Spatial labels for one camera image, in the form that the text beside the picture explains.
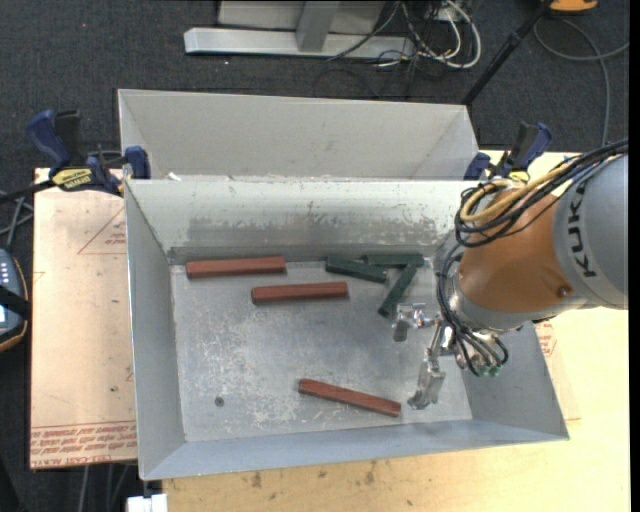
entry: green wooden block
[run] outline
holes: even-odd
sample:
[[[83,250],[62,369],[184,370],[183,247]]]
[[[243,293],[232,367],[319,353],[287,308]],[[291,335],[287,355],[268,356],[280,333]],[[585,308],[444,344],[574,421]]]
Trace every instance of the green wooden block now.
[[[325,269],[327,272],[333,272],[334,274],[343,274],[375,283],[384,283],[387,280],[387,271],[384,268],[368,265],[360,261],[347,260],[338,256],[329,256]]]
[[[384,299],[382,305],[378,308],[378,313],[382,316],[388,318],[393,313],[396,304],[400,302],[400,298],[407,291],[407,288],[411,284],[411,281],[415,277],[417,272],[416,267],[413,265],[407,265],[404,267],[404,270],[400,273],[400,277],[395,282],[391,290]]]
[[[369,265],[376,265],[378,267],[402,268],[407,265],[413,265],[414,267],[424,265],[424,257],[418,253],[367,254],[364,259]]]

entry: gray carpet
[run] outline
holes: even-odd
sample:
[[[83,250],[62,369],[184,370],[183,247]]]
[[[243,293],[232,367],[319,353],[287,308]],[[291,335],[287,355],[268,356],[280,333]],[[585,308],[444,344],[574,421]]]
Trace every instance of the gray carpet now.
[[[407,64],[382,71],[349,59],[327,63],[313,58],[185,55],[184,32],[215,24],[215,2],[0,0],[0,189],[27,186],[33,168],[49,164],[25,136],[28,121],[44,109],[80,110],[84,150],[95,150],[97,144],[119,147],[119,88],[460,103],[510,32],[531,16],[537,0],[476,5],[480,62],[462,71],[423,63],[411,75]],[[630,0],[603,0],[587,15],[539,23],[540,37],[557,51],[593,56],[591,43],[567,21],[606,54],[629,40]],[[400,16],[385,31],[404,32]],[[530,33],[470,107],[480,147],[509,147],[520,121],[549,126],[552,151],[586,151],[601,145],[603,138],[627,136],[629,51],[604,62],[608,87],[599,61],[560,58]],[[9,205],[0,208],[0,226],[12,213]],[[29,281],[32,236],[26,224],[12,246]],[[16,349],[0,354],[0,457],[28,510],[76,510],[82,470],[36,473],[27,467],[29,350],[27,337]],[[115,477],[122,471],[122,466],[116,467]],[[107,473],[107,466],[91,469],[85,510],[106,509]],[[8,492],[2,489],[0,485],[0,492]],[[122,495],[141,490],[135,471],[129,470]],[[5,512],[2,501],[0,512]]]

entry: blue clamp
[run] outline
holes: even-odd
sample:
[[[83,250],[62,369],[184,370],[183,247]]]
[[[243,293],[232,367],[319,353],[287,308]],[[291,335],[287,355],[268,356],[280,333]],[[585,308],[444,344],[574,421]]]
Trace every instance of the blue clamp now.
[[[67,192],[95,190],[117,196],[122,195],[122,180],[111,174],[109,166],[95,156],[89,156],[84,165],[70,166],[72,153],[56,132],[55,115],[52,110],[37,114],[27,125],[27,135],[40,151],[53,159],[49,181]],[[131,177],[149,179],[151,167],[147,154],[140,146],[125,150],[119,161],[128,164]]]
[[[508,176],[512,171],[526,171],[531,163],[551,145],[551,130],[542,124],[520,123],[520,130],[511,151],[504,153],[496,174]]]
[[[469,167],[467,167],[467,172],[464,173],[465,180],[479,180],[482,173],[489,168],[489,163],[491,158],[486,153],[478,153],[471,163]]]

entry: brown wooden block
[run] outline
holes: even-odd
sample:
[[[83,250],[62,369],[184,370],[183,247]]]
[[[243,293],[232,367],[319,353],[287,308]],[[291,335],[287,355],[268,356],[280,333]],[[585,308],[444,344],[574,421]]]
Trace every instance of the brown wooden block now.
[[[193,279],[244,274],[278,274],[286,272],[287,265],[282,256],[270,256],[266,258],[190,261],[186,268],[187,277]]]
[[[254,304],[309,299],[332,299],[346,297],[349,287],[344,281],[332,283],[287,284],[281,286],[258,286],[251,290]]]
[[[300,379],[298,383],[298,392],[304,395],[311,395],[318,398],[324,398],[333,402],[352,405],[360,409],[393,416],[394,418],[400,414],[401,405],[393,400],[381,398],[379,396],[368,395],[360,391],[341,388],[326,382],[320,382],[311,379]]]

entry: gray metal bin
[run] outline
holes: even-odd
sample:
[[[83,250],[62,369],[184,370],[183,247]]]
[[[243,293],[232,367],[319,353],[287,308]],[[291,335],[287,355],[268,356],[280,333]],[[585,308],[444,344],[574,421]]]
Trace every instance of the gray metal bin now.
[[[142,478],[567,437],[532,327],[505,337],[511,358],[498,378],[478,379],[443,358],[439,402],[418,411],[406,400],[432,333],[393,341],[377,313],[388,284],[340,276],[345,299],[250,300],[255,286],[337,280],[322,263],[330,255],[433,257],[477,151],[464,108],[145,91],[119,98],[123,147],[145,147],[154,174],[128,181],[125,192]],[[171,173],[180,180],[163,179]],[[286,274],[189,280],[184,268],[268,255],[285,257]],[[428,266],[405,298],[437,312]],[[300,378],[403,408],[394,418],[300,395]]]

